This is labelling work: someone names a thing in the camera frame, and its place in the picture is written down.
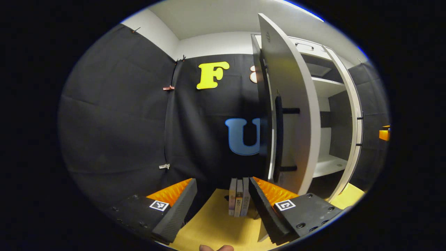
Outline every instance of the yellow table surface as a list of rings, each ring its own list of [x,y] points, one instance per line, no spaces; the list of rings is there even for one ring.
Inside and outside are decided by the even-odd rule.
[[[214,250],[223,245],[231,245],[235,251],[267,251],[276,248],[277,245],[269,237],[258,242],[261,219],[254,219],[257,214],[252,201],[246,217],[228,215],[228,201],[224,198],[228,194],[228,190],[216,189],[200,211],[180,229],[169,247],[180,251],[198,251],[200,244]],[[332,204],[344,209],[355,204],[363,194],[363,191],[348,184]]]

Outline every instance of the blue letter u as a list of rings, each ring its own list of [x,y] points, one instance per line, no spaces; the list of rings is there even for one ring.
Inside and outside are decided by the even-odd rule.
[[[229,148],[238,155],[254,155],[260,150],[260,119],[252,120],[257,128],[257,141],[252,146],[246,146],[243,142],[243,127],[246,123],[246,120],[242,118],[230,118],[224,123],[229,130]]]

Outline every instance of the orange object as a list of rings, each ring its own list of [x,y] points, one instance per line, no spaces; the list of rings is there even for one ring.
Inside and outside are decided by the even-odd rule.
[[[274,204],[277,202],[293,199],[298,196],[293,192],[290,192],[267,181],[261,180],[256,177],[253,177],[253,179],[257,182],[260,189],[262,189],[263,193],[268,199],[268,202],[271,204],[271,207],[273,207]]]
[[[173,184],[163,190],[152,193],[151,195],[147,196],[147,198],[169,203],[169,205],[172,207],[191,180],[192,178]]]
[[[389,131],[388,130],[380,130],[380,139],[388,141],[389,138],[390,138],[390,135],[389,135]]]

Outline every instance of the cabinet shelf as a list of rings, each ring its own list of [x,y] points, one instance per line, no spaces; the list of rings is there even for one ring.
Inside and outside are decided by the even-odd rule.
[[[332,155],[319,156],[316,169],[313,173],[313,178],[344,170],[346,166],[347,161],[344,159]]]
[[[311,77],[311,79],[313,80],[318,97],[328,98],[346,90],[345,85],[339,82],[317,77]]]

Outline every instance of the book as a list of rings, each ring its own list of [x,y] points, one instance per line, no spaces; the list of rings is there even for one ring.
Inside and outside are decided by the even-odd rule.
[[[243,181],[237,180],[237,189],[235,190],[235,209],[234,217],[240,217],[243,203]]]
[[[234,216],[235,209],[235,189],[237,188],[237,179],[232,178],[229,185],[229,215]]]
[[[251,196],[249,195],[249,178],[244,177],[242,180],[243,180],[243,202],[242,202],[242,211],[240,212],[240,217],[246,216],[248,214],[249,199],[251,198]]]

